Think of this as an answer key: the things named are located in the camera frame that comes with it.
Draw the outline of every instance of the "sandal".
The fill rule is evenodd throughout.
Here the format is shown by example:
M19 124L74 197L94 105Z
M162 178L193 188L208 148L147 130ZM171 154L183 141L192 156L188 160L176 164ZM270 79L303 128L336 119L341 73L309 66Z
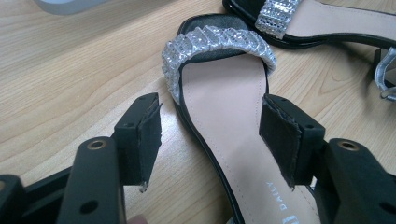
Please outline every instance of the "sandal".
M184 21L163 51L177 113L212 161L236 223L319 223L307 187L289 188L259 136L276 67L269 46L233 15Z
M315 0L223 0L224 7L256 27L268 43L283 49L304 49L329 42L356 42L396 51L396 15L335 7ZM396 59L388 56L375 71L384 77ZM396 90L375 80L381 98L396 101Z

